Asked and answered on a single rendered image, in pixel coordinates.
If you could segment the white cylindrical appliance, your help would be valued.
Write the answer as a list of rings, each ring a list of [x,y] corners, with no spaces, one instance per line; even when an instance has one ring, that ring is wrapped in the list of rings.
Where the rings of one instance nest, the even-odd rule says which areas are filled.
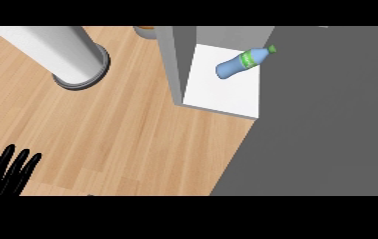
[[[81,26],[0,26],[0,36],[49,70],[62,88],[84,90],[105,77],[111,57]]]

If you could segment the grey pot with orange contents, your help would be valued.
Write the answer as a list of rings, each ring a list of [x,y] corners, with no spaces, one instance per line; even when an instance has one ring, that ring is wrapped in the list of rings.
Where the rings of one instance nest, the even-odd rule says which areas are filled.
[[[145,39],[155,39],[155,29],[151,26],[134,26],[136,34]]]

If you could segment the grey open cabinet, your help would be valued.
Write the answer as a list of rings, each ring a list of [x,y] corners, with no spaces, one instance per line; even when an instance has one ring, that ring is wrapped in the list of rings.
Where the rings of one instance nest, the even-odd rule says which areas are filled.
[[[260,116],[260,67],[228,79],[216,66],[263,48],[273,26],[157,26],[155,34],[176,105],[256,120]]]

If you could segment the blue water bottle green label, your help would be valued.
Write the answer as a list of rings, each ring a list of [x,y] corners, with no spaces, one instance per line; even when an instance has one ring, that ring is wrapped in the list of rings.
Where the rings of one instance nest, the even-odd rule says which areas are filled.
[[[270,45],[267,48],[251,48],[238,54],[230,60],[216,66],[216,75],[220,79],[228,79],[236,73],[244,72],[257,67],[270,54],[276,53],[276,47]]]

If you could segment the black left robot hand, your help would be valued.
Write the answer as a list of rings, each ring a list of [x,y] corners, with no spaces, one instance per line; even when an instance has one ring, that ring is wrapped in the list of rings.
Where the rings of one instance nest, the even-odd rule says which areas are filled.
[[[12,160],[16,146],[10,144],[0,154],[0,196],[19,196],[30,181],[41,154],[28,159],[30,150],[24,149]]]

